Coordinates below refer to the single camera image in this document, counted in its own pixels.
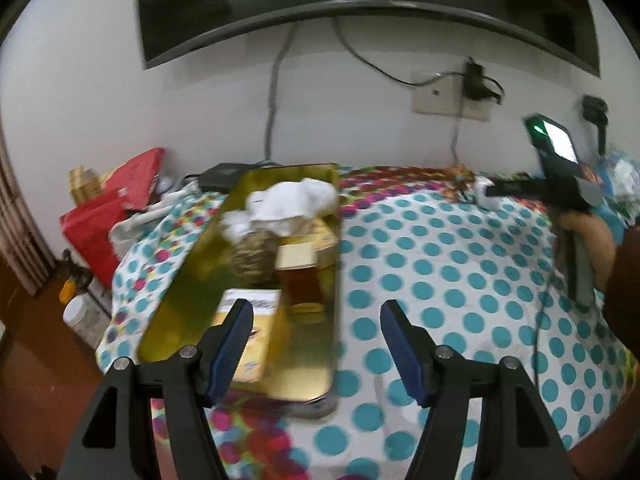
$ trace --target silver bolt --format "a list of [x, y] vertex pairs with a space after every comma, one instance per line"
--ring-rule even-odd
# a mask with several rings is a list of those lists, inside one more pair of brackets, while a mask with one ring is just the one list
[[187, 345], [180, 348], [180, 357], [189, 359], [198, 353], [198, 348], [194, 345]]
[[440, 359], [449, 359], [453, 356], [453, 350], [447, 345], [436, 346], [436, 355]]
[[113, 362], [113, 367], [116, 370], [124, 370], [127, 366], [129, 366], [129, 359], [126, 357], [118, 357], [114, 362]]
[[507, 357], [505, 357], [503, 360], [504, 365], [509, 369], [509, 370], [515, 370], [516, 368], [518, 368], [520, 366], [520, 361], [518, 361], [514, 356], [512, 355], [507, 355]]

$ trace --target metallic tray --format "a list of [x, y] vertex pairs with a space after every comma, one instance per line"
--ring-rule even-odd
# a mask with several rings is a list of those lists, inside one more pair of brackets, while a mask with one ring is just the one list
[[[140, 342], [138, 359], [141, 362], [167, 359], [182, 346], [196, 344], [211, 326], [220, 299], [228, 288], [257, 288], [248, 285], [230, 268], [232, 248], [222, 237], [218, 221], [226, 211], [244, 209], [249, 193], [265, 190], [278, 182], [299, 182], [303, 178], [323, 180], [337, 187], [337, 166], [277, 166], [249, 171], [242, 176], [167, 288]], [[324, 221], [340, 239], [337, 210]], [[332, 383], [338, 346], [335, 298], [339, 284], [336, 278], [337, 265], [320, 272], [326, 298], [323, 314], [287, 312], [288, 343], [276, 360], [269, 363], [266, 372], [269, 377], [265, 381], [268, 389], [264, 397], [290, 415], [317, 418], [335, 409], [337, 397]], [[276, 282], [260, 288], [279, 286]]]

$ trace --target striped curtain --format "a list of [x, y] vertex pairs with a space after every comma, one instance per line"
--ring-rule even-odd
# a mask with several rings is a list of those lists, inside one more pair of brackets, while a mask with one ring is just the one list
[[1, 126], [0, 254], [31, 295], [42, 288], [56, 264], [18, 189]]

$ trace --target illuminated screen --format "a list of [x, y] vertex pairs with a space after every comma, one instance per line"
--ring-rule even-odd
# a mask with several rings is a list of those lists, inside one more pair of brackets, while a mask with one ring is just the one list
[[571, 162], [578, 162], [578, 157], [575, 155], [574, 146], [566, 131], [562, 128], [558, 128], [554, 124], [547, 123], [545, 121], [545, 130], [549, 135], [551, 144], [554, 147], [556, 154], [570, 160]]

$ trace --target wall socket plate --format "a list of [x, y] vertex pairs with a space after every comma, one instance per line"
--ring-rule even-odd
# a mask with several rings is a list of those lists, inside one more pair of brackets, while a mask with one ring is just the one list
[[[435, 77], [435, 73], [425, 70], [411, 70], [411, 82], [419, 83]], [[456, 117], [460, 106], [460, 85], [462, 76], [448, 76], [439, 81], [414, 88], [411, 95], [411, 110], [417, 114], [445, 115]], [[466, 119], [489, 122], [492, 101], [470, 101], [465, 99], [462, 116]]]

